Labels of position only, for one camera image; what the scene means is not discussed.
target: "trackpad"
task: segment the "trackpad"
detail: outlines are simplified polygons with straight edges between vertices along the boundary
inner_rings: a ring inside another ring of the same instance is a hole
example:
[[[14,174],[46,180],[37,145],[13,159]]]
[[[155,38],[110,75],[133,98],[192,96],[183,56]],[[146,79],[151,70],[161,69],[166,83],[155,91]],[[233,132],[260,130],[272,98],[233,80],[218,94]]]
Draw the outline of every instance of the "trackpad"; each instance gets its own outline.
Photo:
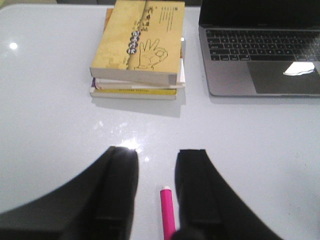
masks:
[[[317,69],[288,75],[286,72],[292,71],[292,61],[248,61],[247,64],[258,94],[320,94]]]

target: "laptop screen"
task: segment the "laptop screen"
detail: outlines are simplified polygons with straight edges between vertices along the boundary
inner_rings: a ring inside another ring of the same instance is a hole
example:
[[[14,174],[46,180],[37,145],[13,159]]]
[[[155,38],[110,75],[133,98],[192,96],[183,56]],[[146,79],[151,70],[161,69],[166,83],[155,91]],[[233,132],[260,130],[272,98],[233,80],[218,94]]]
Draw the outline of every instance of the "laptop screen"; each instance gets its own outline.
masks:
[[[202,0],[199,25],[320,29],[319,0]]]

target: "laptop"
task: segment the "laptop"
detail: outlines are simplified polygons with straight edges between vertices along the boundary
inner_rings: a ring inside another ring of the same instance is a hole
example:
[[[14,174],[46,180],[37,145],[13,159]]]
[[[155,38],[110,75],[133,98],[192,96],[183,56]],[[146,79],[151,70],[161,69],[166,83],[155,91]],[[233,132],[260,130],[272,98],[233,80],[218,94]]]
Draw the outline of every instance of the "laptop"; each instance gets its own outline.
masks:
[[[214,96],[320,96],[319,0],[202,0],[199,39]]]

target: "yellow book cover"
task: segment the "yellow book cover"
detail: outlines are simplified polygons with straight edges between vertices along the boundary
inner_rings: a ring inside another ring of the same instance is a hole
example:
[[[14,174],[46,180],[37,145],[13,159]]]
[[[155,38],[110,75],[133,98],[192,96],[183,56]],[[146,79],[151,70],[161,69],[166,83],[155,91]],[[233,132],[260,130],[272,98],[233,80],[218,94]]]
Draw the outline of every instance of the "yellow book cover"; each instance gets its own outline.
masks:
[[[184,11],[183,1],[118,0],[91,64],[92,76],[174,85]]]

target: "laptop keyboard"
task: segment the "laptop keyboard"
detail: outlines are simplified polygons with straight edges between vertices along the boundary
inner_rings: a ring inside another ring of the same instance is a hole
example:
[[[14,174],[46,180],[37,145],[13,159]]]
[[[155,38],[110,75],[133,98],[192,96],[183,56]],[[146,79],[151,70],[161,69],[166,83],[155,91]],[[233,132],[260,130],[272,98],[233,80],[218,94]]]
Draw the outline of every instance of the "laptop keyboard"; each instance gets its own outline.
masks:
[[[207,29],[206,36],[213,61],[320,61],[320,32]]]

